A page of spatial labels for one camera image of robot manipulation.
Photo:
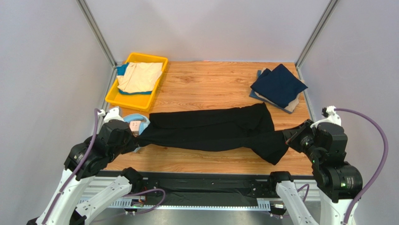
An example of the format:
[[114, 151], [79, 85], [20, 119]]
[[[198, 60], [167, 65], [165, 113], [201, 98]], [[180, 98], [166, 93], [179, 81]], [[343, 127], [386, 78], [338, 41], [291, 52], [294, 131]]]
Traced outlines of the black t shirt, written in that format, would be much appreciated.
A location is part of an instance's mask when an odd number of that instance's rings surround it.
[[276, 131], [264, 103], [230, 109], [159, 112], [137, 137], [141, 147], [154, 144], [188, 150], [219, 152], [251, 149], [276, 165], [288, 151], [282, 131]]

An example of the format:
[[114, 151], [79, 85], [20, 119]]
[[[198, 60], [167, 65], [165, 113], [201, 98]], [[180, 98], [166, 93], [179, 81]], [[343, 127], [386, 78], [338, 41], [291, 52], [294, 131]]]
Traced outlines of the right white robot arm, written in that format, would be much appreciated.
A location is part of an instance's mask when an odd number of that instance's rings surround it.
[[[340, 119], [306, 120], [282, 133], [285, 144], [305, 154], [311, 162], [321, 203], [319, 223], [350, 224], [349, 219], [356, 208], [355, 197], [362, 190], [363, 180], [360, 172], [345, 161], [347, 135]], [[289, 172], [272, 172], [270, 183], [283, 201], [293, 224], [317, 224], [299, 196]]]

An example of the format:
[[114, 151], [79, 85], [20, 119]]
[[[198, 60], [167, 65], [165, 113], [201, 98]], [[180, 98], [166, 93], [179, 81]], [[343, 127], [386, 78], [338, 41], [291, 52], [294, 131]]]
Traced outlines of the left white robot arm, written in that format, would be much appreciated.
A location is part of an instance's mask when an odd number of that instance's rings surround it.
[[143, 177], [135, 169], [125, 168], [106, 188], [79, 203], [86, 188], [96, 175], [120, 154], [136, 147], [129, 124], [123, 120], [110, 120], [101, 126], [97, 135], [75, 145], [65, 160], [57, 190], [37, 218], [29, 225], [88, 225], [111, 203], [131, 192], [142, 190]]

